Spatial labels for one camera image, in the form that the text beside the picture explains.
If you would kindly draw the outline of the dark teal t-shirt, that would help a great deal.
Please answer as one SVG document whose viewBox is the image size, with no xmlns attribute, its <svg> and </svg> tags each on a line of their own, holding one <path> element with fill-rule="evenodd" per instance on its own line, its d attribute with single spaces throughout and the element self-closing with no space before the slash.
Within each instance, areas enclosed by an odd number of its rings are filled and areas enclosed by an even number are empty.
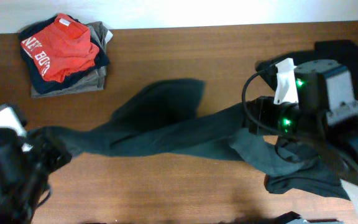
<svg viewBox="0 0 358 224">
<path fill-rule="evenodd" d="M 72 156 L 83 152 L 109 157 L 172 153 L 244 161 L 265 173 L 265 188 L 271 194 L 299 189 L 323 197 L 347 198 L 339 178 L 313 148 L 283 139 L 273 145 L 251 134 L 241 104 L 197 117 L 203 90 L 200 80 L 156 82 L 97 128 L 75 131 L 49 126 L 45 131 L 61 140 Z"/>
</svg>

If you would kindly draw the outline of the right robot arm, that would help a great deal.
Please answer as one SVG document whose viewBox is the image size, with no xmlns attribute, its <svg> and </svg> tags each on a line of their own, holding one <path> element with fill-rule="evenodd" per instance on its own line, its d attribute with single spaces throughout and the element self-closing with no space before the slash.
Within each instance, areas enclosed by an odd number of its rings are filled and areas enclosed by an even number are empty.
<svg viewBox="0 0 358 224">
<path fill-rule="evenodd" d="M 358 216 L 358 100 L 351 71 L 335 60 L 295 66 L 287 58 L 257 72 L 276 75 L 274 97 L 242 100 L 252 133 L 309 144 L 340 178 Z"/>
</svg>

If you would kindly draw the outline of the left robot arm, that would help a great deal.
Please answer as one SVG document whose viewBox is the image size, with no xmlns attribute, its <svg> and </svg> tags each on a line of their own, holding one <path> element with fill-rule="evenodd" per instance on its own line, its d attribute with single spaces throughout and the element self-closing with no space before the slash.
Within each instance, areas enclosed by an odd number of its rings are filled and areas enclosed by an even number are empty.
<svg viewBox="0 0 358 224">
<path fill-rule="evenodd" d="M 51 133 L 22 137 L 0 128 L 0 223 L 30 223 L 52 194 L 49 175 L 70 161 L 64 143 Z"/>
</svg>

